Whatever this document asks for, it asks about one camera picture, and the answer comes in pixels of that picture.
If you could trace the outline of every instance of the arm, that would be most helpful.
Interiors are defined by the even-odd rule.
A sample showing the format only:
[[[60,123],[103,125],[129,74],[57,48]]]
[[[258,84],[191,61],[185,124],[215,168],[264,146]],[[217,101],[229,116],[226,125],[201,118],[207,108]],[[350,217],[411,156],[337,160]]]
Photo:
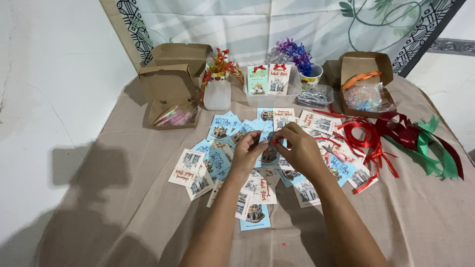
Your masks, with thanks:
[[[297,124],[289,123],[276,133],[290,143],[276,149],[312,183],[322,203],[323,216],[338,266],[385,267],[388,262],[333,174],[323,162],[317,142]]]
[[[203,229],[191,239],[180,267],[223,267],[229,262],[239,191],[266,149],[261,131],[246,134],[236,145],[228,176],[211,206]]]

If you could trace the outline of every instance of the hand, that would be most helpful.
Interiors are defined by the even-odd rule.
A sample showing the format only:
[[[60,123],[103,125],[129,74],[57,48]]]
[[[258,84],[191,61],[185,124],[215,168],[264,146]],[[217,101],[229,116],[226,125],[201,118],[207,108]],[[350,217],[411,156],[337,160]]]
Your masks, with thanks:
[[[263,140],[259,143],[262,131],[252,131],[244,135],[234,149],[233,162],[229,169],[228,177],[238,179],[239,184],[244,184],[249,173],[256,164],[257,157],[266,150],[269,141]]]
[[[281,138],[287,139],[287,148],[291,150],[281,143],[275,143],[274,146],[296,171],[307,178],[328,172],[317,142],[298,124],[288,123],[274,134],[273,140]]]

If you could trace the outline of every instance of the purple artificial flower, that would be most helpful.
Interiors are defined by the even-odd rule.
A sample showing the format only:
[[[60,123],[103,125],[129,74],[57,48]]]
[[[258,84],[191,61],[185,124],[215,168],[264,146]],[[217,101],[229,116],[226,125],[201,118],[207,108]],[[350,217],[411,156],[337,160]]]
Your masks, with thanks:
[[[297,66],[298,71],[304,75],[309,77],[312,74],[312,65],[313,63],[310,62],[312,57],[310,56],[310,51],[305,51],[305,46],[303,43],[300,43],[298,46],[294,39],[289,39],[288,37],[282,41],[279,46],[277,47],[282,54],[289,56],[292,58],[290,61],[295,63]]]

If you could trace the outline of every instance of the small red bow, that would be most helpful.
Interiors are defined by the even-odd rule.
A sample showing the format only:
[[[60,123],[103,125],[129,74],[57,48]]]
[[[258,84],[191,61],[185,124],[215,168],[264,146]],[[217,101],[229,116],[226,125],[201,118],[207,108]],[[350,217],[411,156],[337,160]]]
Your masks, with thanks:
[[[279,66],[279,64],[275,64],[275,65],[274,65],[274,70],[277,70],[277,69],[280,68],[280,67],[282,68],[282,70],[286,70],[286,69],[287,69],[287,68],[285,67],[285,64],[282,64],[282,65],[280,65],[280,66]]]
[[[260,68],[260,69],[263,69],[263,70],[266,70],[266,67],[264,67],[263,65],[260,65],[258,67],[254,67],[254,73],[256,73],[257,69]]]

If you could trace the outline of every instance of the white plastic bottle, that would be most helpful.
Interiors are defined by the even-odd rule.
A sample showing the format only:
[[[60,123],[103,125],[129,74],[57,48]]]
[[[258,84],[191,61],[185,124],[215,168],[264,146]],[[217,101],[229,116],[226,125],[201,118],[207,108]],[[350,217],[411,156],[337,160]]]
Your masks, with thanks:
[[[228,110],[231,106],[231,83],[210,81],[205,88],[203,103],[207,110]]]

